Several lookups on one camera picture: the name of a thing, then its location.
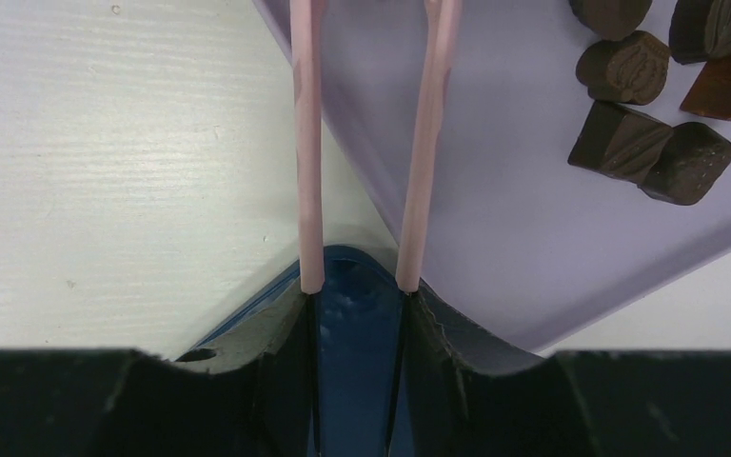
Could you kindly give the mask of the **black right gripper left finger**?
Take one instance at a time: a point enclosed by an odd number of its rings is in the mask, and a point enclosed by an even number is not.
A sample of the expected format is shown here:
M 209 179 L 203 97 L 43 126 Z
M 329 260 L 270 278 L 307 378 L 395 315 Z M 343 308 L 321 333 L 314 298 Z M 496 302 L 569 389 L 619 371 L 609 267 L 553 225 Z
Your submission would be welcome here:
M 311 299 L 169 361 L 133 348 L 0 349 L 0 456 L 304 456 Z

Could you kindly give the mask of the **lilac plastic tray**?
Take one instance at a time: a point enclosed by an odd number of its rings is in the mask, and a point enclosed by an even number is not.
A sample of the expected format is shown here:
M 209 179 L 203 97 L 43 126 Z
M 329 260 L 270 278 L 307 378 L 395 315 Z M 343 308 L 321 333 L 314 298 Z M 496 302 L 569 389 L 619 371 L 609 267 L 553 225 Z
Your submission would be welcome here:
M 543 348 L 731 250 L 731 165 L 696 205 L 572 167 L 594 34 L 565 1 L 466 1 L 435 162 L 424 280 L 505 340 Z M 329 1 L 326 124 L 401 230 L 425 60 L 420 1 Z M 713 128 L 731 141 L 731 123 Z

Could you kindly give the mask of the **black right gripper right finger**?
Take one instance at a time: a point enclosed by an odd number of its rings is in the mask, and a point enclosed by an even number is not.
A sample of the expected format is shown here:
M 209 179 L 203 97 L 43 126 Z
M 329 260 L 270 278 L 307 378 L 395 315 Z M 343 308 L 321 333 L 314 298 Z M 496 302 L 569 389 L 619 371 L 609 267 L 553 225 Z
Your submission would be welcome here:
M 419 456 L 731 456 L 731 351 L 540 357 L 427 288 L 405 328 Z

